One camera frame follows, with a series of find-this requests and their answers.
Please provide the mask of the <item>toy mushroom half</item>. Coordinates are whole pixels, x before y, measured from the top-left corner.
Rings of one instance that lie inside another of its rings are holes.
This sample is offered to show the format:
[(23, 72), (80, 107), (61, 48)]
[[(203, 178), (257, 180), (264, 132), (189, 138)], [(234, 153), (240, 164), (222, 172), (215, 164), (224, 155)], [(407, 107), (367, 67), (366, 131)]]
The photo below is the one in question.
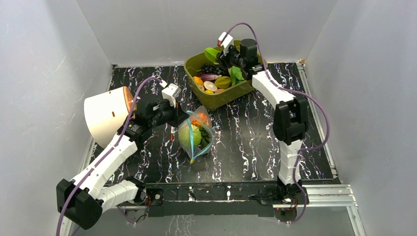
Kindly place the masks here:
[(216, 92), (218, 90), (217, 86), (211, 81), (205, 81), (204, 88), (205, 90), (210, 90), (212, 92)]

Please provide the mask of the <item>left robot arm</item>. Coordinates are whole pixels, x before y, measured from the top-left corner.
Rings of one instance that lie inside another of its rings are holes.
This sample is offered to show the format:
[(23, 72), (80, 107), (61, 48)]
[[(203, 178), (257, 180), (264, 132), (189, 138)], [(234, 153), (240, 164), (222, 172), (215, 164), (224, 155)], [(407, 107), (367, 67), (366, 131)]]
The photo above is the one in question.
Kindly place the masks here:
[(146, 185), (134, 177), (106, 187), (105, 184), (117, 168), (152, 135), (154, 128), (169, 124), (179, 127), (189, 118), (190, 112), (179, 105), (171, 106), (167, 99), (150, 103), (146, 113), (128, 115), (115, 136), (84, 170), (72, 180), (62, 179), (56, 186), (57, 208), (60, 213), (57, 234), (64, 218), (82, 229), (91, 228), (102, 213), (125, 202), (141, 205), (146, 202)]

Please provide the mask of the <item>clear zip top bag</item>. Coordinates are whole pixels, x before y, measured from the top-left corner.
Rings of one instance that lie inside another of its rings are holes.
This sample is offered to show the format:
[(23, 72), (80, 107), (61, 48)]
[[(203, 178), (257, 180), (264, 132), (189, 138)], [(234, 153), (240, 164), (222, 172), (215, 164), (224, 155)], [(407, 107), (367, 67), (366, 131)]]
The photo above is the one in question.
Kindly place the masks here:
[(206, 107), (200, 106), (195, 111), (187, 111), (186, 114), (189, 118), (179, 126), (178, 140), (192, 164), (196, 158), (210, 152), (214, 131)]

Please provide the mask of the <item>red and white pen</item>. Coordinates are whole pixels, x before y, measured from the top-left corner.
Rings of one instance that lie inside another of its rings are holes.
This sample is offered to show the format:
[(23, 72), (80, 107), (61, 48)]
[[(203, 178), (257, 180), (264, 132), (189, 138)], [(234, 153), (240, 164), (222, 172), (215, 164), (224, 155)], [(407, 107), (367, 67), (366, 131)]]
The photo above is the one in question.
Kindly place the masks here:
[(174, 141), (174, 133), (175, 133), (175, 128), (171, 127), (171, 132), (170, 132), (170, 142)]

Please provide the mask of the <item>toy napa cabbage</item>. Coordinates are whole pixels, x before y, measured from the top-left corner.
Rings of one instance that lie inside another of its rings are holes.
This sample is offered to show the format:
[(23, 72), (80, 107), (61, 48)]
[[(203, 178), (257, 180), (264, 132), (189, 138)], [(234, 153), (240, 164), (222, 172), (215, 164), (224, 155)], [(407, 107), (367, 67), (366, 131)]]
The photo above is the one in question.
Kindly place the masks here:
[(229, 68), (228, 72), (232, 81), (232, 86), (239, 84), (245, 80), (241, 69), (236, 66), (232, 66), (231, 68)]

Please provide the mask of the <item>olive green plastic bin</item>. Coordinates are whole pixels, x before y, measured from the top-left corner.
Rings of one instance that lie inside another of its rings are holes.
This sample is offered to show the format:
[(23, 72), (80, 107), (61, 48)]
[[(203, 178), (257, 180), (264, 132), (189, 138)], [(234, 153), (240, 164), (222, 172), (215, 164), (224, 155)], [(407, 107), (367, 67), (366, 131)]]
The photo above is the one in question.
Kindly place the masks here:
[[(190, 57), (185, 62), (184, 69), (189, 77), (188, 84), (191, 86), (201, 104), (208, 110), (215, 110), (253, 91), (252, 77), (265, 69), (262, 63), (262, 57), (258, 52), (257, 42), (254, 39), (234, 40), (234, 46), (239, 50), (242, 58), (240, 69), (245, 80), (239, 84), (230, 86), (220, 94), (205, 90), (204, 85), (199, 86), (193, 80), (194, 76), (201, 76), (200, 68), (203, 64), (213, 64), (205, 57), (204, 52)], [(230, 77), (228, 70), (225, 70), (225, 72), (226, 75), (222, 76)]]

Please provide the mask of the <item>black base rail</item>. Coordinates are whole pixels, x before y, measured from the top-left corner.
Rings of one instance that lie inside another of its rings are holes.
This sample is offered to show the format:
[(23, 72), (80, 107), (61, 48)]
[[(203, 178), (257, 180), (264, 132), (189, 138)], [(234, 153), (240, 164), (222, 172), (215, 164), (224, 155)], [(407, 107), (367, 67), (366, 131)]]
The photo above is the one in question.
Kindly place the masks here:
[(290, 215), (307, 207), (355, 207), (353, 190), (338, 179), (303, 180), (299, 193), (279, 200), (276, 181), (148, 183), (150, 217), (172, 215)]

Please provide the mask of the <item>yellow toy star fruit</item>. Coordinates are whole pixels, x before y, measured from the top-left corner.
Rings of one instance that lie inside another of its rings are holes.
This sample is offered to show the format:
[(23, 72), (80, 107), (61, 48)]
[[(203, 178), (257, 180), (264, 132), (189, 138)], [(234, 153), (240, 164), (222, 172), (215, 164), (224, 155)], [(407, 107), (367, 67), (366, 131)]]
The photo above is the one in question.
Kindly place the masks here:
[(219, 89), (227, 89), (232, 85), (232, 79), (228, 76), (221, 76), (215, 80), (214, 85)]

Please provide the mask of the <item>green toy star fruit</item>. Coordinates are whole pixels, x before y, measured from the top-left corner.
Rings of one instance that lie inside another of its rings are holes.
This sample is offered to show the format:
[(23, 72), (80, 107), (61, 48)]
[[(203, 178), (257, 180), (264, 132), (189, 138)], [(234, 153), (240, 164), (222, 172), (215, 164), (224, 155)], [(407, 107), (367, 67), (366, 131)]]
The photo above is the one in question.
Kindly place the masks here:
[(204, 55), (205, 57), (214, 64), (219, 64), (217, 56), (222, 53), (222, 50), (218, 50), (213, 47), (205, 48)]

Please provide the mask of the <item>toy peach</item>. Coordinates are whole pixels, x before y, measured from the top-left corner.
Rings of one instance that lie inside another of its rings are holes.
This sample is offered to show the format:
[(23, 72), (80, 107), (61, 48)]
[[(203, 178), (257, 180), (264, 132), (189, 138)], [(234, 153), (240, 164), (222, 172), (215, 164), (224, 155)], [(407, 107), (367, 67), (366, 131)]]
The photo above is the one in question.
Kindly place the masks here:
[(222, 92), (224, 92), (224, 91), (225, 91), (224, 89), (219, 88), (219, 89), (217, 89), (214, 93), (215, 93), (215, 94), (220, 94), (220, 93), (222, 93)]

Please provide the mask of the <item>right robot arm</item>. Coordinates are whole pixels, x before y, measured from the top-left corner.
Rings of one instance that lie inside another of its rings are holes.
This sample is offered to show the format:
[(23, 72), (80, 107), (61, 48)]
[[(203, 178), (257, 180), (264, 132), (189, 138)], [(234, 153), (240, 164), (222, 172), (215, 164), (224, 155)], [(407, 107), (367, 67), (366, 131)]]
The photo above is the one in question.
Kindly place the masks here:
[(263, 205), (307, 205), (308, 196), (299, 174), (299, 151), (308, 130), (307, 100), (290, 94), (273, 79), (254, 39), (244, 39), (237, 48), (233, 39), (225, 38), (218, 41), (218, 46), (222, 51), (217, 55), (217, 61), (229, 70), (239, 69), (243, 78), (250, 80), (252, 87), (274, 108), (272, 129), (280, 145), (276, 188), (252, 195), (250, 199)]

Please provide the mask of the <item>toy pineapple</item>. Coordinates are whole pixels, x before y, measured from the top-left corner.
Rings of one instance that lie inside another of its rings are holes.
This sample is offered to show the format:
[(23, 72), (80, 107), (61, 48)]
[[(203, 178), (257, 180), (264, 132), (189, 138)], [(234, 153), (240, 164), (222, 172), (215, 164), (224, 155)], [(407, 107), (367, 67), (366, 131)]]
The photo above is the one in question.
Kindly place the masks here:
[(191, 121), (191, 124), (198, 126), (202, 134), (202, 141), (198, 145), (200, 149), (205, 148), (212, 141), (212, 134), (209, 129), (208, 115), (203, 112), (197, 112), (195, 118)]

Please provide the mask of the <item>green toy cabbage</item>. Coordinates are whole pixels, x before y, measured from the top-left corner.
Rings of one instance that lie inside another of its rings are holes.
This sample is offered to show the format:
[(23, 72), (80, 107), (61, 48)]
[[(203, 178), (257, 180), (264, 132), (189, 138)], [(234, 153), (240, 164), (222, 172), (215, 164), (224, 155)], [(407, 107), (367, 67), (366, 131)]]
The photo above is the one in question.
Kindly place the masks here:
[(198, 146), (202, 141), (202, 134), (198, 126), (188, 126), (187, 123), (182, 124), (178, 130), (179, 142), (183, 148), (191, 148)]

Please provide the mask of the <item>orange toy fruit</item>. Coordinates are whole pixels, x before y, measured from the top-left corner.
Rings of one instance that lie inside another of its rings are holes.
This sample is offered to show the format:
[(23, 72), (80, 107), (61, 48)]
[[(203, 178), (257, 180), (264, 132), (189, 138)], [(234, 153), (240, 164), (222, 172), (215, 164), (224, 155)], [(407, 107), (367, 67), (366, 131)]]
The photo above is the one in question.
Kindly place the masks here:
[(199, 86), (203, 86), (204, 85), (204, 81), (200, 78), (200, 77), (198, 77), (198, 76), (194, 76), (193, 77), (193, 80), (195, 81), (195, 83), (197, 84), (197, 85), (199, 85)]

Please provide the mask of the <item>black toy grapes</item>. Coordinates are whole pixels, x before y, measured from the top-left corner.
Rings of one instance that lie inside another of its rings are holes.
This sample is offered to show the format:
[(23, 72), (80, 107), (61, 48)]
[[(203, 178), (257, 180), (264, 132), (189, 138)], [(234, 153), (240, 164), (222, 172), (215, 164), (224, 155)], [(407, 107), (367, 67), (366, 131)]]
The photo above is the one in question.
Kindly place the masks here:
[(226, 75), (226, 72), (219, 64), (203, 64), (200, 68), (200, 74)]

